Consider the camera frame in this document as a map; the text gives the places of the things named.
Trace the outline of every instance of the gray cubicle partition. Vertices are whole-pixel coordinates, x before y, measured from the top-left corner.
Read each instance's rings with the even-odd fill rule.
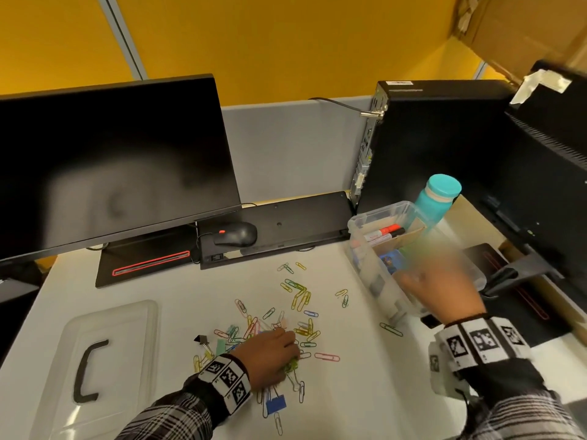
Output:
[[[337,100],[367,110],[371,96]],[[350,188],[366,119],[323,101],[223,107],[241,202]]]

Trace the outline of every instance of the person's left hand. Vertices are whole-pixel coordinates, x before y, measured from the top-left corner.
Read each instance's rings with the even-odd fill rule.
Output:
[[[285,380],[283,368],[292,358],[299,358],[294,341],[294,332],[278,327],[246,340],[231,352],[245,365],[252,392]]]

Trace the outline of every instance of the white desk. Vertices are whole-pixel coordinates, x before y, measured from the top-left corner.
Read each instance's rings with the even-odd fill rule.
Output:
[[[245,325],[236,298],[253,315],[262,316],[275,307],[274,317],[281,309],[293,317],[290,327],[301,320],[301,314],[290,309],[293,294],[279,286],[286,277],[312,291],[307,309],[320,315],[315,319],[322,333],[315,340],[319,348],[306,350],[337,354],[341,361],[301,360],[297,376],[306,383],[303,404],[288,381],[279,387],[288,404],[280,412],[284,438],[432,440],[458,434],[466,416],[464,404],[433,394],[429,385],[427,347],[433,331],[410,318],[401,328],[403,338],[381,329],[378,323],[383,319],[345,258],[342,244],[204,271],[183,266],[103,289],[94,287],[99,253],[61,255],[0,369],[3,438],[28,438],[61,332],[72,318],[155,300],[160,312],[155,399],[178,390],[193,373],[193,355],[202,354],[193,341],[197,334],[211,336],[216,328]],[[276,271],[284,262],[296,261],[307,271]],[[342,288],[349,290],[347,309],[334,296]],[[587,354],[572,335],[533,352],[547,384],[563,402],[587,396]],[[278,438],[273,419],[264,420],[254,400],[214,436]]]

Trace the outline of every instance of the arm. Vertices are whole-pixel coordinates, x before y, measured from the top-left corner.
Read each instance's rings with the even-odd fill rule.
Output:
[[[232,355],[216,357],[180,391],[138,414],[116,440],[209,440],[252,391],[285,379],[284,366],[299,356],[294,341],[293,332],[278,328],[247,340]]]
[[[547,390],[544,380],[523,352],[514,348],[490,320],[485,304],[471,280],[451,256],[437,256],[417,265],[419,275],[398,272],[400,286],[416,296],[438,318],[445,329],[437,334],[458,370],[479,395],[467,404],[467,422],[462,438],[488,440],[564,438],[583,439],[581,431],[565,411],[558,396]],[[503,346],[502,358],[481,360],[473,346],[472,326],[496,332]],[[460,336],[470,355],[450,354],[447,341]]]

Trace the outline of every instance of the clear plastic bin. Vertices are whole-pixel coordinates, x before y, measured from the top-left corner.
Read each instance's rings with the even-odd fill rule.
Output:
[[[395,223],[406,229],[404,235],[374,246],[363,236]],[[350,240],[345,250],[347,257],[390,323],[397,323],[406,313],[416,317],[428,315],[430,312],[414,296],[400,288],[379,256],[400,246],[422,241],[421,238],[445,244],[449,243],[449,239],[427,224],[418,208],[407,200],[357,214],[350,219],[348,227]],[[482,290],[487,283],[485,275],[468,258],[463,256],[463,259],[475,287]]]

